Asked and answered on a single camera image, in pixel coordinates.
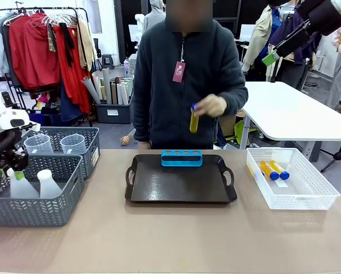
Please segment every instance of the measuring cup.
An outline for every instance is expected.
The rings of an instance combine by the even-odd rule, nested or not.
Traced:
[[[44,134],[38,134],[27,138],[23,144],[29,154],[51,154],[52,147],[50,137]]]
[[[86,152],[86,143],[81,134],[72,134],[60,141],[64,154],[83,154]]]

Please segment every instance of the hang tag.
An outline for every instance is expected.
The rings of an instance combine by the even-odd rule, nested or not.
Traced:
[[[176,69],[174,71],[173,81],[177,83],[182,82],[184,69],[186,68],[186,63],[177,62]]]

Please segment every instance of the bottle cap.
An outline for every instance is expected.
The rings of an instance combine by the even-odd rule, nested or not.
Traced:
[[[287,180],[290,177],[290,174],[287,171],[283,171],[280,176],[282,180]]]
[[[51,170],[41,170],[38,172],[39,180],[47,180],[52,177]]]
[[[271,175],[269,175],[269,177],[271,178],[271,180],[276,181],[279,178],[279,174],[273,171]]]
[[[8,177],[16,177],[16,176],[15,176],[15,172],[13,171],[12,168],[9,168],[9,169],[7,170],[7,176],[8,176]]]

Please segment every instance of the brown table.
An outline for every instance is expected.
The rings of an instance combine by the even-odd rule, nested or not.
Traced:
[[[246,151],[208,151],[234,171],[237,202],[134,205],[124,198],[125,171],[138,153],[102,150],[65,227],[0,228],[0,271],[341,271],[341,198],[329,211],[269,210],[246,167]]]

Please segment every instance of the blue cap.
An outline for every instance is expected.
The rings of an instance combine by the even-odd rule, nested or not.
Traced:
[[[269,175],[269,177],[271,178],[271,180],[276,181],[277,179],[279,179],[279,174],[273,171],[271,175]]]
[[[290,174],[287,171],[283,171],[280,177],[282,180],[287,180],[290,177]]]

